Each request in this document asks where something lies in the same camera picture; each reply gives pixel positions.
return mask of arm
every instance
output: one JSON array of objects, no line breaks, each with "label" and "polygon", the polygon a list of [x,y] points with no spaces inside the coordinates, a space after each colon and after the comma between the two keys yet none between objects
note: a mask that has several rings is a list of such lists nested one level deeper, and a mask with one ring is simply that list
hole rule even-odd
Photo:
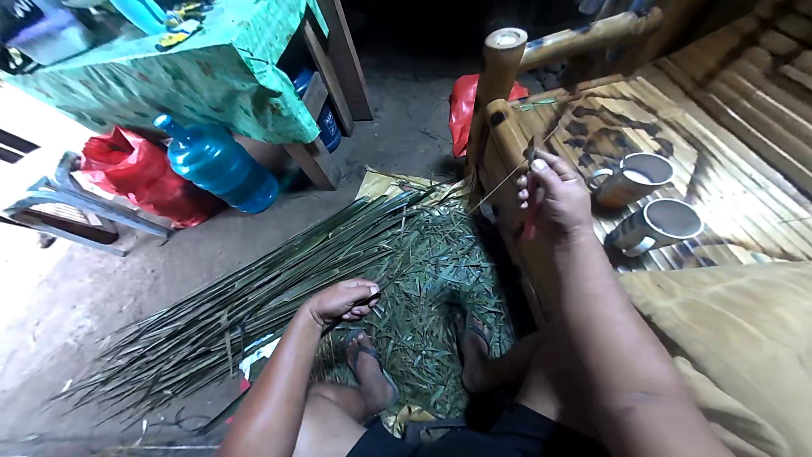
[{"label": "arm", "polygon": [[[731,455],[680,379],[671,356],[614,278],[595,237],[590,196],[564,161],[537,151],[541,229],[553,240],[557,310],[613,455]],[[527,198],[527,190],[520,198]]]},{"label": "arm", "polygon": [[339,317],[359,320],[371,307],[353,303],[378,292],[371,281],[353,279],[312,296],[291,319],[268,364],[234,416],[223,440],[223,457],[293,454],[305,411],[310,370],[322,329]]}]

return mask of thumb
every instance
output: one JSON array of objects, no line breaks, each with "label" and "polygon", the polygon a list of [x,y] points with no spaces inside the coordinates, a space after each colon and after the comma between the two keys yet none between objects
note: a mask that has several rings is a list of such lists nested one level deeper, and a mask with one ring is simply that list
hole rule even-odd
[{"label": "thumb", "polygon": [[563,184],[561,176],[550,168],[543,159],[535,159],[530,164],[530,171],[533,173],[536,182],[544,189],[544,194],[548,194],[551,197],[555,196],[556,191],[558,191]]},{"label": "thumb", "polygon": [[356,285],[345,289],[344,297],[347,299],[347,305],[352,305],[358,300],[363,300],[378,293],[378,286],[373,285]]}]

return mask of fingernail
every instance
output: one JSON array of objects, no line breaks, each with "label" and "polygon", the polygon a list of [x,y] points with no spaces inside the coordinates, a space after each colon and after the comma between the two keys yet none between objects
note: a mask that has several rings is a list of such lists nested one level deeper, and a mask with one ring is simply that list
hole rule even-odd
[{"label": "fingernail", "polygon": [[547,168],[547,162],[541,159],[535,159],[533,163],[530,164],[530,167],[533,169],[534,172],[540,172],[544,168]]}]

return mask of bamboo chair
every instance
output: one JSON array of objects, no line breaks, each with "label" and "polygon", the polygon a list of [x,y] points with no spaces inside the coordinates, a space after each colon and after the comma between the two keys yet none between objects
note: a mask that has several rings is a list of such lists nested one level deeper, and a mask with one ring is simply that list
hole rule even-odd
[{"label": "bamboo chair", "polygon": [[806,13],[794,9],[800,3],[762,3],[631,75],[510,102],[519,71],[640,40],[663,15],[656,8],[627,12],[535,41],[517,28],[488,36],[466,156],[469,201],[486,197],[483,213],[522,273],[537,323],[547,321],[544,304],[558,301],[556,271],[543,233],[521,236],[527,215],[515,184],[536,134],[549,137],[544,149],[584,177],[633,152],[671,161],[672,182],[651,195],[617,211],[593,205],[595,235],[603,240],[656,198],[691,204],[705,230],[636,258],[607,249],[618,272],[812,260],[812,39]]}]

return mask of green tablecloth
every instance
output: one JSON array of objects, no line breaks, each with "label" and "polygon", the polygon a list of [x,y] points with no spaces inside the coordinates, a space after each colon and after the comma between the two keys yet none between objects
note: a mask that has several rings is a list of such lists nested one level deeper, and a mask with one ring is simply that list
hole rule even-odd
[{"label": "green tablecloth", "polygon": [[307,7],[327,34],[316,0],[219,0],[203,29],[167,52],[155,50],[158,37],[119,38],[4,79],[99,133],[152,128],[166,112],[259,141],[308,143],[318,127],[275,66]]}]

